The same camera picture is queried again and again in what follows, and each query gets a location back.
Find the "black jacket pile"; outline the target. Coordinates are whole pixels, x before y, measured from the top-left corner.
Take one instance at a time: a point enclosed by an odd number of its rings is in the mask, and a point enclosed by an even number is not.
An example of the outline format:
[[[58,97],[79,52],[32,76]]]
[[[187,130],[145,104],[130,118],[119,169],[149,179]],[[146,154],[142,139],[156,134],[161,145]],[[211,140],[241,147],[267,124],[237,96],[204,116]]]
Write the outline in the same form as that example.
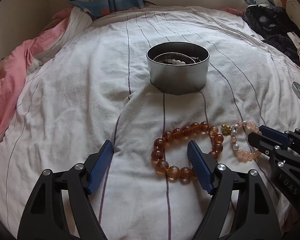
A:
[[[242,18],[255,33],[262,36],[264,43],[273,46],[300,67],[297,48],[288,36],[288,33],[294,32],[300,38],[300,29],[284,8],[250,5]]]

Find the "round silver metal tin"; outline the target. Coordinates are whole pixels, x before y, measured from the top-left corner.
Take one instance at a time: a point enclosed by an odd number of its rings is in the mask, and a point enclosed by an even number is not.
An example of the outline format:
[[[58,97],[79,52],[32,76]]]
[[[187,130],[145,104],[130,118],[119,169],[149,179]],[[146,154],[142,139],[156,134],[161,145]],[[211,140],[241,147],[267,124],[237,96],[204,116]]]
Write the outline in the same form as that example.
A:
[[[149,48],[146,56],[150,81],[163,93],[195,93],[206,85],[210,53],[198,44],[164,42]]]

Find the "pink blanket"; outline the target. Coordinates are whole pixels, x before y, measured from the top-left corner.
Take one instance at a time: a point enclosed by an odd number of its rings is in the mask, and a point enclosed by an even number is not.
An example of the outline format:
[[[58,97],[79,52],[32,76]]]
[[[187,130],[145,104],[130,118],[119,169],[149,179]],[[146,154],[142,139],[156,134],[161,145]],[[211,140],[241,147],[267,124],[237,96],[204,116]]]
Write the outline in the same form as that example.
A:
[[[36,56],[47,52],[62,38],[71,11],[71,8],[66,8],[56,13],[39,36],[24,41],[0,61],[0,135],[14,115],[17,100],[25,86],[28,68],[35,63]]]

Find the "white striped duvet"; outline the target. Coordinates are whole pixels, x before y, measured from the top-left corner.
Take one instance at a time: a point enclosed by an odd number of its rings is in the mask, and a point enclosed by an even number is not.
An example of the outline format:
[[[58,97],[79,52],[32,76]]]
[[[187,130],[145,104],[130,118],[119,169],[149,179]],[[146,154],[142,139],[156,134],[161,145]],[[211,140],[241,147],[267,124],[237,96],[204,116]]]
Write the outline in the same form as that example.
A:
[[[150,82],[147,50],[187,41],[210,53],[207,83],[181,96]],[[16,235],[41,172],[66,171],[106,140],[114,155],[90,201],[108,239],[191,239],[210,196],[151,161],[164,131],[240,120],[300,128],[300,68],[240,18],[202,7],[117,12],[89,24],[26,79],[0,143],[0,220]]]

